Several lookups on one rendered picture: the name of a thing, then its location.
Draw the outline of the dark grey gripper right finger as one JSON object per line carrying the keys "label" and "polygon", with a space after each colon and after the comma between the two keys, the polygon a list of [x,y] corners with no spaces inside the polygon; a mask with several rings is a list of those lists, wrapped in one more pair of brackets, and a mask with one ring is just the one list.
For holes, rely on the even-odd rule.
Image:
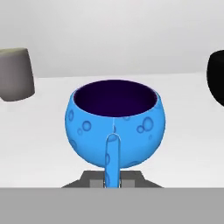
{"label": "dark grey gripper right finger", "polygon": [[145,179],[140,171],[121,171],[120,180],[121,188],[160,188],[160,185]]}

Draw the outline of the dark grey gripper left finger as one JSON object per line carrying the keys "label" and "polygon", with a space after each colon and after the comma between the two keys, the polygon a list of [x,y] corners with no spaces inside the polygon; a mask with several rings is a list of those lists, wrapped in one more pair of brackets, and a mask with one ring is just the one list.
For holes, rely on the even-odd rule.
{"label": "dark grey gripper left finger", "polygon": [[103,188],[104,171],[84,171],[80,178],[64,185],[64,188]]}

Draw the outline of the black bowl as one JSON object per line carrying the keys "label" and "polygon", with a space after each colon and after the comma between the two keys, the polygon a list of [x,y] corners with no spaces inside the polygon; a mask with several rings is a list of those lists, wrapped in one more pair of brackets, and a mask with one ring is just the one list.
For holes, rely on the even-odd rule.
{"label": "black bowl", "polygon": [[224,50],[213,52],[210,55],[206,80],[213,98],[224,107]]}

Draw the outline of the blue round mug with handle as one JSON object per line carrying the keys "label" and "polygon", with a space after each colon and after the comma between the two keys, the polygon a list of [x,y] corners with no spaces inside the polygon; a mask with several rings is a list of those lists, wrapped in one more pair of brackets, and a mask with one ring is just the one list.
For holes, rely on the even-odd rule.
{"label": "blue round mug with handle", "polygon": [[99,80],[75,90],[66,108],[66,135],[74,151],[98,171],[104,187],[121,187],[121,171],[148,159],[165,133],[159,94],[129,80]]}

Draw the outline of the grey cup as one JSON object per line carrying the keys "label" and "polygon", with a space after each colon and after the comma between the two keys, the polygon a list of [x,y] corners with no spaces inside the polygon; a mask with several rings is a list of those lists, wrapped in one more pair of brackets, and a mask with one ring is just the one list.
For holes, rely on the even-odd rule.
{"label": "grey cup", "polygon": [[0,98],[15,102],[35,94],[27,48],[0,49]]}

